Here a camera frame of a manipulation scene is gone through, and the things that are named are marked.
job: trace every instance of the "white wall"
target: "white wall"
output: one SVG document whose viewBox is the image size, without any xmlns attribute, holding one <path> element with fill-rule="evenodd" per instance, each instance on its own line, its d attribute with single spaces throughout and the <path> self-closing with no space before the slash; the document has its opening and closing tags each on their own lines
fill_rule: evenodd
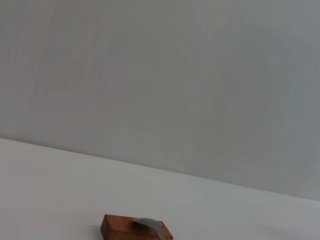
<svg viewBox="0 0 320 240">
<path fill-rule="evenodd" d="M 320 203 L 0 139 L 0 239 L 102 240 L 104 214 L 174 240 L 318 240 Z"/>
<path fill-rule="evenodd" d="M 2 0 L 0 136 L 320 200 L 318 0 Z"/>
</svg>

